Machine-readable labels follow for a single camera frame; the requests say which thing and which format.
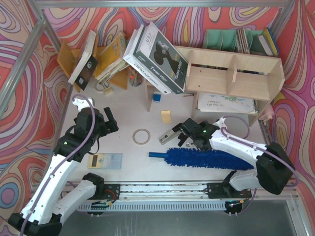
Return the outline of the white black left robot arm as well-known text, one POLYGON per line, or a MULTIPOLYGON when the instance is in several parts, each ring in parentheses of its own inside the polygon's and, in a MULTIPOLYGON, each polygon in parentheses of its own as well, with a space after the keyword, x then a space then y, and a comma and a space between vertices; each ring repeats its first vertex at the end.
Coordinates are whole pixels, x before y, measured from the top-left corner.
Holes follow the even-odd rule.
POLYGON ((83 108, 64 136, 59 138, 51 163, 35 194, 20 213, 8 219, 10 226, 27 236, 57 236, 67 218, 86 200, 113 199, 117 195, 108 189, 104 179, 88 173, 63 198, 60 194, 68 177, 90 153, 99 138, 118 131, 109 107, 105 114, 96 108, 83 108))

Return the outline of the blue fluffy duster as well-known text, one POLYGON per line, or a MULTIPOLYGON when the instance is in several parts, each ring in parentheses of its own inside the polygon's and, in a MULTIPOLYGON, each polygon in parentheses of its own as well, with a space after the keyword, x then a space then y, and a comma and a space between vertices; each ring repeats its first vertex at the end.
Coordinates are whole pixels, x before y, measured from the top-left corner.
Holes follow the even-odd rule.
POLYGON ((167 152, 149 152, 151 158, 162 158, 171 166, 251 170, 253 165, 220 150, 200 151, 194 148, 170 148, 167 152))

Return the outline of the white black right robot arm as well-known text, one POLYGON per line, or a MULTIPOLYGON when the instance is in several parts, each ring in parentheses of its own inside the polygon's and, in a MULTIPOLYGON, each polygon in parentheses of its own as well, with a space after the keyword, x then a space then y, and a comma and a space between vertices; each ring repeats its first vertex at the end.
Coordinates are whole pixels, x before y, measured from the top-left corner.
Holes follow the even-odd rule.
POLYGON ((191 160, 197 166, 230 169, 219 184, 218 191, 232 198, 245 189, 263 188, 279 195, 296 170, 284 149, 277 143, 259 144, 231 134, 225 124, 226 116, 214 123, 197 123, 191 118, 179 123, 172 131, 182 146, 192 140, 197 154, 191 160))

